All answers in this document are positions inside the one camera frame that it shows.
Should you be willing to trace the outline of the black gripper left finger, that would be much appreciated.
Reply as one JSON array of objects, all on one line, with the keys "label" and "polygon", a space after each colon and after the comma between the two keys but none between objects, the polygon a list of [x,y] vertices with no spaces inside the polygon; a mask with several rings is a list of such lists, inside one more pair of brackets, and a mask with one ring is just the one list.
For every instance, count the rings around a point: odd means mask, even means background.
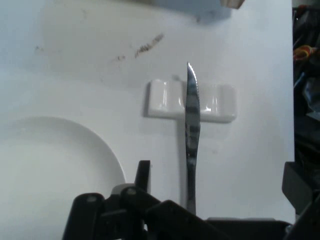
[{"label": "black gripper left finger", "polygon": [[77,196],[64,240],[223,240],[225,234],[171,200],[149,192],[151,162],[138,163],[134,183],[117,185],[108,198]]}]

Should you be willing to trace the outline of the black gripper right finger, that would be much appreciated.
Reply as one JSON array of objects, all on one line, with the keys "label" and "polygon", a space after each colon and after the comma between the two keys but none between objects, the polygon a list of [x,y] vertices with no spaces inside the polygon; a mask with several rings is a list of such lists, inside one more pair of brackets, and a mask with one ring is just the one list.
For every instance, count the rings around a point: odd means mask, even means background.
[{"label": "black gripper right finger", "polygon": [[320,238],[320,185],[296,162],[284,164],[282,192],[297,218],[285,235],[286,240]]}]

